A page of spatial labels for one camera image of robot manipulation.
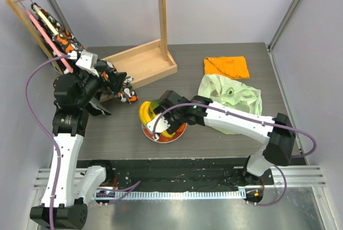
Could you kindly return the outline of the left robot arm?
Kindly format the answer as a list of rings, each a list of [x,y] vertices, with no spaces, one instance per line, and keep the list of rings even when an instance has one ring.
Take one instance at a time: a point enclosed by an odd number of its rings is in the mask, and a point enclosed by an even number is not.
[[[50,175],[41,204],[31,208],[30,218],[47,229],[82,229],[88,204],[98,187],[111,185],[115,178],[108,160],[94,160],[85,175],[74,182],[78,154],[89,115],[108,114],[94,100],[102,90],[119,90],[125,72],[105,78],[87,72],[68,73],[53,82],[55,115],[49,134],[54,145]]]

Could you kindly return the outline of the fake yellow bananas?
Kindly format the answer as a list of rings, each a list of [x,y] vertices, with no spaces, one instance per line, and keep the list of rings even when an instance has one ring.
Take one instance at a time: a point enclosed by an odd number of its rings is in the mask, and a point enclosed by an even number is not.
[[[155,118],[154,112],[151,110],[151,102],[145,101],[139,108],[139,118],[143,126]]]
[[[162,136],[164,136],[164,137],[166,137],[166,138],[173,138],[174,136],[175,136],[175,132],[173,132],[173,133],[168,133],[167,131],[163,131],[162,133],[161,133],[161,135]]]

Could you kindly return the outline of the fake green fruit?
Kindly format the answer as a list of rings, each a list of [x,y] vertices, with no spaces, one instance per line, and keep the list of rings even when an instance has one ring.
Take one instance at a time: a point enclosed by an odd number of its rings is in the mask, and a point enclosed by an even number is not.
[[[163,110],[163,107],[160,105],[158,100],[151,101],[149,105],[149,111],[154,114],[159,114]]]

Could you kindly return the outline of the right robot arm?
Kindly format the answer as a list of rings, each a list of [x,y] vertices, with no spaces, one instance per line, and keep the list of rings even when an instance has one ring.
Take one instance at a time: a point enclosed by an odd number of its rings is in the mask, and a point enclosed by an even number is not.
[[[248,136],[259,143],[261,148],[248,156],[241,171],[229,176],[237,186],[257,183],[272,166],[288,166],[292,159],[295,132],[286,114],[260,116],[226,107],[209,98],[196,95],[192,100],[172,90],[158,100],[153,109],[157,116],[167,121],[168,133],[176,131],[183,123],[202,125]]]

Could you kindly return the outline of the pale yellow plastic bag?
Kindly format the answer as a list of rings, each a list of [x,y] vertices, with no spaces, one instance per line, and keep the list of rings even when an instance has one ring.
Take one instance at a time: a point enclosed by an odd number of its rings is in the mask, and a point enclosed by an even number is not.
[[[222,75],[204,75],[198,88],[198,95],[242,112],[262,114],[261,90]]]

